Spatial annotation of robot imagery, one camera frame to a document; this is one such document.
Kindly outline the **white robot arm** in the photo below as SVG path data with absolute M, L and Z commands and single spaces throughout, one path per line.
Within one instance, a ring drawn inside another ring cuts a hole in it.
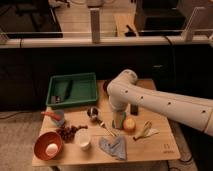
M 213 137 L 213 100 L 150 90 L 137 86 L 137 81 L 137 74 L 125 69 L 108 84 L 114 112 L 128 104 L 144 107 Z

